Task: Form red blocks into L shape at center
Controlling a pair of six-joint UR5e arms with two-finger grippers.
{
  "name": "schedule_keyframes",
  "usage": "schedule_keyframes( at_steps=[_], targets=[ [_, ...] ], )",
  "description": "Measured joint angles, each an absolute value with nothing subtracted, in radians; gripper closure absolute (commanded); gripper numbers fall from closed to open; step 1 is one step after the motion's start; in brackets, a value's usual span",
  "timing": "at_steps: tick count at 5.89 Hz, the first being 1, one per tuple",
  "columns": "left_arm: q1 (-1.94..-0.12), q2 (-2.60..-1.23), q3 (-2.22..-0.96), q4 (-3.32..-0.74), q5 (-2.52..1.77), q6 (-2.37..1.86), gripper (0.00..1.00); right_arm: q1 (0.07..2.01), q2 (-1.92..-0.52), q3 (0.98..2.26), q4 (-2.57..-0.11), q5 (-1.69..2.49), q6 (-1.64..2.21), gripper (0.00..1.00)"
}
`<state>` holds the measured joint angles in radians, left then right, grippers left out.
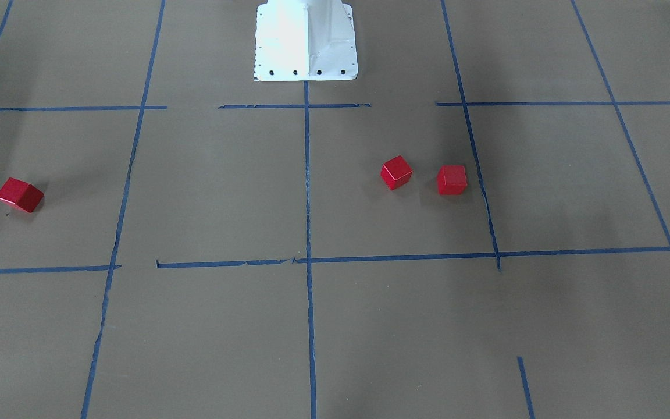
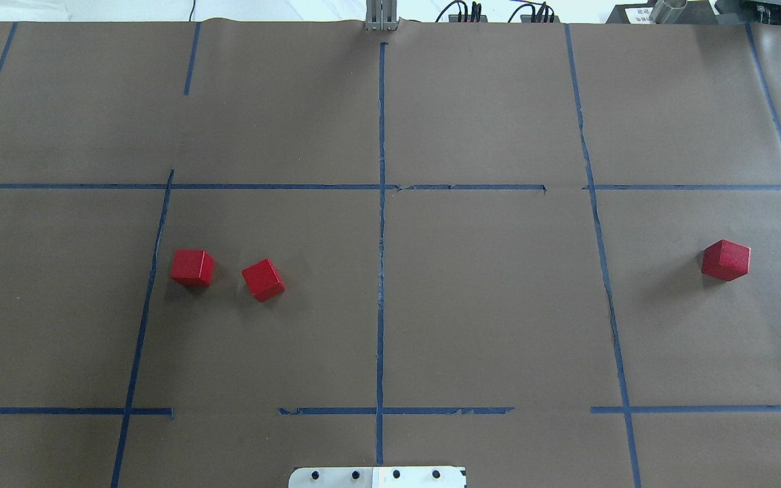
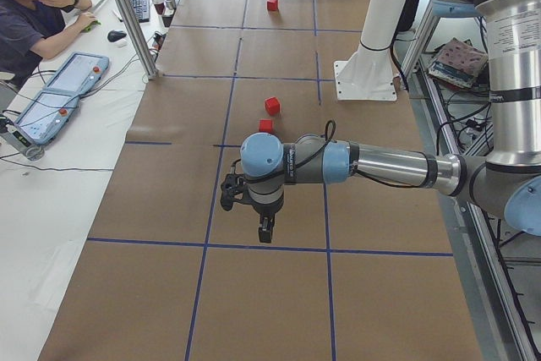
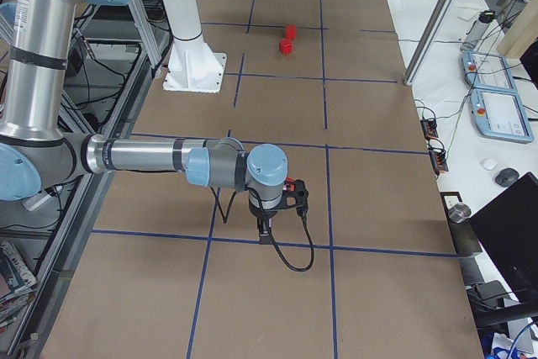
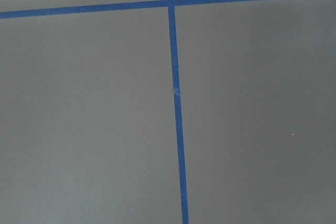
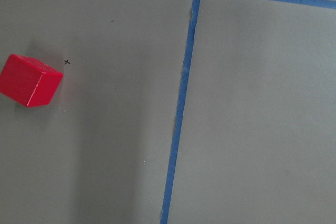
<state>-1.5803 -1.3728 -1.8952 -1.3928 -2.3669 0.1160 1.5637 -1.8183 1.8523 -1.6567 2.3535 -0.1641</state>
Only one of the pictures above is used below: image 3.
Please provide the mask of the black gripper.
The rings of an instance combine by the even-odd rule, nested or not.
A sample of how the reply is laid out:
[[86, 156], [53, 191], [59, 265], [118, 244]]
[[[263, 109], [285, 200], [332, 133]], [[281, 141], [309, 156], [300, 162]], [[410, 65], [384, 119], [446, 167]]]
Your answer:
[[[231, 211], [235, 204], [249, 205], [259, 214], [276, 214], [283, 206], [283, 171], [278, 167], [260, 175], [237, 172], [241, 161], [233, 161], [220, 185], [220, 205]], [[271, 243], [274, 216], [260, 215], [258, 237], [261, 243]]]

